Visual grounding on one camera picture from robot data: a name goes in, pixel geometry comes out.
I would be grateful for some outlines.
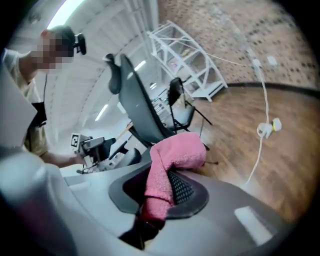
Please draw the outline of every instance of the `office chair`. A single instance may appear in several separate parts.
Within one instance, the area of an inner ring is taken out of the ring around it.
[[[181,94],[183,95],[184,108],[173,111],[172,106],[180,98]],[[183,82],[181,81],[180,77],[176,77],[170,82],[168,90],[168,104],[170,107],[171,116],[169,116],[164,123],[165,127],[167,127],[169,130],[177,133],[177,131],[184,129],[189,132],[188,127],[191,124],[195,111],[202,116],[200,136],[204,126],[204,120],[206,120],[212,126],[212,123],[199,110],[197,110],[196,107],[186,100]]]
[[[126,55],[120,56],[121,66],[115,64],[112,54],[106,56],[111,69],[109,89],[119,101],[133,123],[137,134],[146,142],[156,144],[175,133],[167,129],[158,117],[143,83]]]

